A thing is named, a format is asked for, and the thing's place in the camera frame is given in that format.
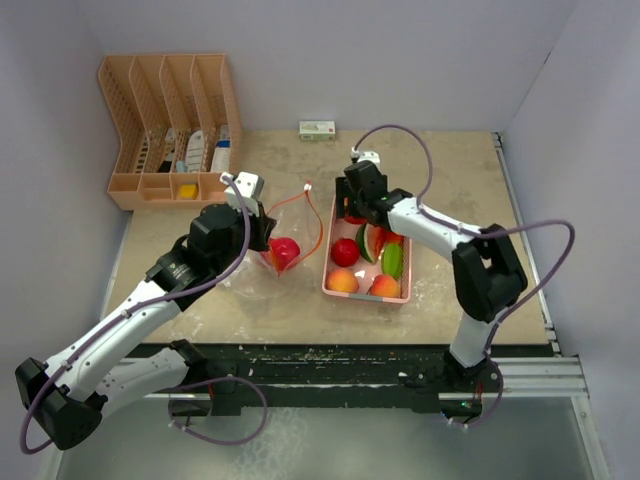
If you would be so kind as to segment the red apple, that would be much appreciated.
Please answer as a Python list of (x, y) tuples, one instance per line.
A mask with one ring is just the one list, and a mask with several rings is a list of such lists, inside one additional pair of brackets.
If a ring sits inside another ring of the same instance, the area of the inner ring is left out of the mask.
[(367, 223), (367, 220), (365, 218), (355, 217), (350, 215), (345, 215), (344, 221), (351, 225), (363, 225)]
[(271, 263), (278, 271), (286, 269), (300, 255), (298, 243), (290, 237), (271, 238), (269, 247)]

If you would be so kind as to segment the dark red round fruit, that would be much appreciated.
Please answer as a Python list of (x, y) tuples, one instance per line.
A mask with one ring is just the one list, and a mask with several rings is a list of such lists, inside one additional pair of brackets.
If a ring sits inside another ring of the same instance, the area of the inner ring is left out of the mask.
[(330, 251), (331, 260), (339, 267), (353, 266), (360, 258), (360, 248), (351, 238), (340, 238), (334, 242)]

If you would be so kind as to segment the clear orange-zipper top bag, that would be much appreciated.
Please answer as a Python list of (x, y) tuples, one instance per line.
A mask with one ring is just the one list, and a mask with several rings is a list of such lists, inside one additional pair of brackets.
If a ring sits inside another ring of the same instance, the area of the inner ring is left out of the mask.
[(224, 287), (249, 300), (266, 300), (292, 293), (303, 283), (304, 263), (319, 249), (324, 237), (324, 224), (312, 193), (312, 182), (306, 181), (293, 195), (267, 210), (267, 215), (277, 221), (270, 239), (292, 238), (300, 247), (299, 257), (283, 271), (271, 273), (261, 262), (260, 252), (248, 251), (240, 266), (223, 282)]

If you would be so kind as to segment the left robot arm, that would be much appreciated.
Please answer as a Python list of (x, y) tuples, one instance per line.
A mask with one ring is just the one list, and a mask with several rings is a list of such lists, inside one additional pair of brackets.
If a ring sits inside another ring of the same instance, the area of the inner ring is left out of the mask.
[(208, 359), (186, 340), (134, 365), (119, 363), (229, 277), (248, 251), (267, 250), (276, 224), (260, 202), (205, 207), (114, 311), (48, 360), (23, 361), (15, 370), (26, 409), (21, 451), (34, 455), (49, 445), (71, 449), (104, 418), (149, 393), (239, 382), (234, 374), (215, 376)]

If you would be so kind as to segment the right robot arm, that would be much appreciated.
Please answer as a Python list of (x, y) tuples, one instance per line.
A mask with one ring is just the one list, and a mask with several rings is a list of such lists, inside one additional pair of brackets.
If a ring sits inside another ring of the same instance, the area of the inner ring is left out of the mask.
[(388, 188), (387, 176), (368, 160), (358, 161), (335, 180), (336, 214), (362, 218), (418, 242), (449, 261), (462, 317), (448, 348), (446, 383), (467, 391), (480, 379), (490, 337), (498, 320), (527, 289), (528, 280), (506, 230), (458, 222), (406, 190)]

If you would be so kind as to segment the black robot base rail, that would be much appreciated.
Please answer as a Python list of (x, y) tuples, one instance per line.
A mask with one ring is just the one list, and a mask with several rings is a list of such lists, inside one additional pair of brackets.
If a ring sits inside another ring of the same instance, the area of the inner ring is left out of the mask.
[(482, 400), (503, 387), (496, 365), (482, 361), (465, 370), (436, 345), (172, 345), (192, 366), (163, 392), (210, 399), (214, 415), (268, 406), (478, 416)]

